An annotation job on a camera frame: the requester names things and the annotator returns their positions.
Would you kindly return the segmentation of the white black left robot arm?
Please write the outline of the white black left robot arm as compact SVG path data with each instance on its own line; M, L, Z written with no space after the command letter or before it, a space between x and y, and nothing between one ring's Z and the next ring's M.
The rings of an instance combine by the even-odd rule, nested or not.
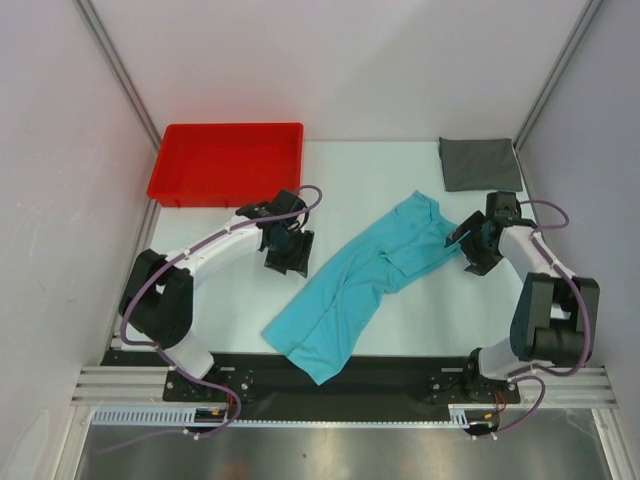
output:
M281 274L308 275L314 232L306 228L322 191L303 185L282 189L271 201L238 208L220 229L170 253L146 249L136 257L118 313L120 338L129 346L149 346L186 377L197 398L214 397L221 387L214 356L192 331L195 292L206 280L256 252L264 266Z

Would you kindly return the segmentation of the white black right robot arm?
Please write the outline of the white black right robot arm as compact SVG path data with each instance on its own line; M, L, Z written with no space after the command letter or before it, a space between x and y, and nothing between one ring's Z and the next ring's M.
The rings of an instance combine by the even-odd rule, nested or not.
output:
M573 376L593 351L600 287L563 264L544 242L543 227L525 218L522 206L511 192L492 192L485 209L446 239L459 246L467 272L484 277L507 261L522 282L508 336L468 357L461 388L473 401L486 400L497 381L536 372Z

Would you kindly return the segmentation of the light blue t-shirt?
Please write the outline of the light blue t-shirt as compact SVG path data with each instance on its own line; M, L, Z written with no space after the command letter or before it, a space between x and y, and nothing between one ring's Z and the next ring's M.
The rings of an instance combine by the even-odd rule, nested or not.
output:
M384 296L454 258L455 228L439 203L415 191L334 254L262 332L317 385L338 375Z

